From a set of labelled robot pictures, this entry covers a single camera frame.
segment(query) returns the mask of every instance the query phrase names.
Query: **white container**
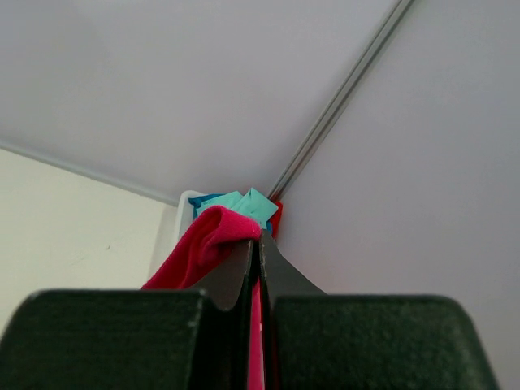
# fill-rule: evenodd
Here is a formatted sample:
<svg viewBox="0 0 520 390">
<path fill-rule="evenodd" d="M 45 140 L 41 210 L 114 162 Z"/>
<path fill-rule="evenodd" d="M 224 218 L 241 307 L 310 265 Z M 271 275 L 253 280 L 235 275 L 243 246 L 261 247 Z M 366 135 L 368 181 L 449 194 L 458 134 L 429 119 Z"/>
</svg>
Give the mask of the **white container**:
<svg viewBox="0 0 520 390">
<path fill-rule="evenodd" d="M 177 216 L 175 217 L 175 225 L 173 227 L 173 243 L 175 245 L 189 228 L 193 222 L 193 206 L 189 204 L 188 199 L 191 197 L 202 197 L 207 195 L 205 193 L 198 193 L 197 191 L 184 191 L 180 195 L 179 207 L 177 208 Z"/>
</svg>

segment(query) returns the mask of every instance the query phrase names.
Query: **red cloth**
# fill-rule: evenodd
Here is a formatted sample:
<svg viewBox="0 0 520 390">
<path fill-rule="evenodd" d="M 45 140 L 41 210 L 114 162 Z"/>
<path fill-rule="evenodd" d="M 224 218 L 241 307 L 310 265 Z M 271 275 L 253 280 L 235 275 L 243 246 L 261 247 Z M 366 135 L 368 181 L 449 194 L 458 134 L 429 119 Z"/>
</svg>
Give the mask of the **red cloth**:
<svg viewBox="0 0 520 390">
<path fill-rule="evenodd" d="M 259 239 L 260 225 L 222 206 L 199 215 L 142 288 L 188 288 L 225 260 L 235 241 Z"/>
<path fill-rule="evenodd" d="M 257 280 L 257 283 L 254 285 L 251 303 L 247 388 L 248 390 L 264 390 L 266 385 L 263 370 L 262 298 L 260 296 L 259 280 Z"/>
<path fill-rule="evenodd" d="M 269 219 L 269 222 L 273 225 L 273 238 L 278 236 L 278 226 L 280 225 L 282 213 L 284 212 L 284 205 L 281 201 L 276 201 L 275 204 L 278 206 L 278 210 L 273 214 L 271 219 Z"/>
</svg>

